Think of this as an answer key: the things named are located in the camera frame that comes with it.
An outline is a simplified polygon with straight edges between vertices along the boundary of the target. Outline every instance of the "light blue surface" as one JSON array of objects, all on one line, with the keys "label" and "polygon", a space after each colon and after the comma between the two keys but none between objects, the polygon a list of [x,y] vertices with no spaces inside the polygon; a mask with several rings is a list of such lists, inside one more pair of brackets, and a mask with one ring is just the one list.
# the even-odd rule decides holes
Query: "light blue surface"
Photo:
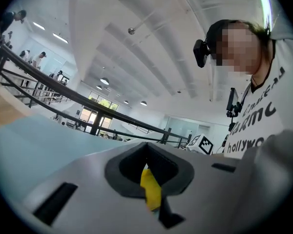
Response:
[{"label": "light blue surface", "polygon": [[125,142],[72,130],[40,115],[0,128],[0,188],[17,201],[73,160]]}]

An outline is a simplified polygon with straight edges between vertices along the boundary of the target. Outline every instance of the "head-mounted camera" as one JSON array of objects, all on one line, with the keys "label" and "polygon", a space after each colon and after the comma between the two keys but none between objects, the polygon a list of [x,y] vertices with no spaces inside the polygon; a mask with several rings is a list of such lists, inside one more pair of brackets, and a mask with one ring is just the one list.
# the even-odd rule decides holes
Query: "head-mounted camera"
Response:
[{"label": "head-mounted camera", "polygon": [[200,68],[203,68],[206,63],[207,56],[210,54],[207,49],[207,43],[202,40],[197,40],[193,47],[194,56],[197,62],[197,65]]}]

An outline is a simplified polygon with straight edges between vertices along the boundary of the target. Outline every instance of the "wooden floor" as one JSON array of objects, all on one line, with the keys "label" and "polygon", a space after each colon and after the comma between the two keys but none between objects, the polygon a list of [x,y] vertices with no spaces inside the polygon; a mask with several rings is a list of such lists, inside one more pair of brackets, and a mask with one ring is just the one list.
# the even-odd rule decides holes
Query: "wooden floor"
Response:
[{"label": "wooden floor", "polygon": [[0,84],[0,127],[29,115],[31,110]]}]

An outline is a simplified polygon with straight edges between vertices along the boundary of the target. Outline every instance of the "yellow object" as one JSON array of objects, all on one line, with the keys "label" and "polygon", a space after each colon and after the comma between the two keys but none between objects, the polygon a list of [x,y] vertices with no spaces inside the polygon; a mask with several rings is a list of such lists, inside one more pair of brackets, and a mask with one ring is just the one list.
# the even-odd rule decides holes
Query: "yellow object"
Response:
[{"label": "yellow object", "polygon": [[161,187],[150,169],[142,171],[140,186],[146,191],[146,204],[149,209],[158,209],[161,206]]}]

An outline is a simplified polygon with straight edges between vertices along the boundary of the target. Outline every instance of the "fluorescent light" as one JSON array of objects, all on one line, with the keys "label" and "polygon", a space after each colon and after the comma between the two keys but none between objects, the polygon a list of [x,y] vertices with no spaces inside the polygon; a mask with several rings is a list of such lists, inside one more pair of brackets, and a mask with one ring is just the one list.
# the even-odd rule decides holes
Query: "fluorescent light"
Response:
[{"label": "fluorescent light", "polygon": [[62,37],[59,37],[58,35],[56,35],[56,34],[54,34],[54,33],[53,33],[53,35],[54,35],[56,38],[58,38],[58,39],[62,40],[63,42],[66,42],[66,43],[68,43],[68,41],[66,41],[66,40],[65,40],[65,39],[63,39]]},{"label": "fluorescent light", "polygon": [[44,27],[42,27],[41,25],[39,25],[39,24],[37,24],[37,23],[35,23],[35,22],[33,22],[33,24],[34,24],[35,26],[37,26],[38,28],[41,28],[41,29],[44,30]]},{"label": "fluorescent light", "polygon": [[[54,58],[53,58],[54,59]],[[56,60],[56,59],[54,59],[54,60]],[[59,60],[56,60],[57,62],[59,62],[60,64],[62,64]]]},{"label": "fluorescent light", "polygon": [[105,78],[105,77],[104,78],[101,78],[100,81],[102,83],[104,83],[105,85],[109,85],[109,80],[107,78]]},{"label": "fluorescent light", "polygon": [[263,7],[264,27],[272,30],[272,8],[269,0],[260,0]]}]

